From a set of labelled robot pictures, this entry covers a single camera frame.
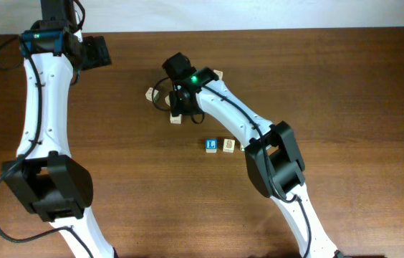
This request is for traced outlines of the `red three wooden block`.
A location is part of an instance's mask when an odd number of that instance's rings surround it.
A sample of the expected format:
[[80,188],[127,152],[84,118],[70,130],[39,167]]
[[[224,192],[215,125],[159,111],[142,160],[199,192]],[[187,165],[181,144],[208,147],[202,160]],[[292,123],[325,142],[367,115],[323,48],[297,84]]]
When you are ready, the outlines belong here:
[[180,125],[182,123],[182,117],[183,116],[181,114],[177,116],[170,115],[170,123]]

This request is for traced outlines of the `blue L wooden block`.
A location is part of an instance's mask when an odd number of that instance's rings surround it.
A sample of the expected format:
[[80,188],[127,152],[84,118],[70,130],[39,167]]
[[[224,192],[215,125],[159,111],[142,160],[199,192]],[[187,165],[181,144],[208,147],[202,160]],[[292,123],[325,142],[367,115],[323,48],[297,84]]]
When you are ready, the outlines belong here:
[[216,153],[218,141],[216,139],[206,139],[205,149],[207,153]]

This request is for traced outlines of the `yellow O wooden block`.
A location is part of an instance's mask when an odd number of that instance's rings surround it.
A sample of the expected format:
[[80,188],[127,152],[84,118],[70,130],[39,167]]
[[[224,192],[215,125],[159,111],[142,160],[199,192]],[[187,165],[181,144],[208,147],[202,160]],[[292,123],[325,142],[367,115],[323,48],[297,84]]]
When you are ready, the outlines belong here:
[[233,153],[235,149],[235,140],[225,138],[223,140],[223,152]]

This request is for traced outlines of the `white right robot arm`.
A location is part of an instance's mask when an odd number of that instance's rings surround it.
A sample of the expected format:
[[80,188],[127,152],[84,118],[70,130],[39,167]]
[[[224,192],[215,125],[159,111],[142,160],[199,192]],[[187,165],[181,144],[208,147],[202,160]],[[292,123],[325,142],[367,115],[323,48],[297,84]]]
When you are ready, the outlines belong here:
[[303,172],[305,164],[294,131],[284,121],[262,118],[205,67],[168,68],[171,102],[180,114],[208,114],[244,147],[247,172],[256,190],[282,212],[302,257],[341,257],[312,206]]

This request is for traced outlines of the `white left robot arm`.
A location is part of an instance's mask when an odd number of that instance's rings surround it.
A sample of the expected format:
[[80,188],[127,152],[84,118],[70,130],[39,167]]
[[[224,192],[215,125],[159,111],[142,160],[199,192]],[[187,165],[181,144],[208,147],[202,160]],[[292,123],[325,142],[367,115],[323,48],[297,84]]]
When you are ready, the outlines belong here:
[[42,18],[17,37],[27,80],[24,129],[0,183],[76,257],[116,257],[95,220],[90,172],[72,158],[67,137],[69,89],[81,72],[111,63],[105,39],[82,36],[79,1],[43,1],[41,9]]

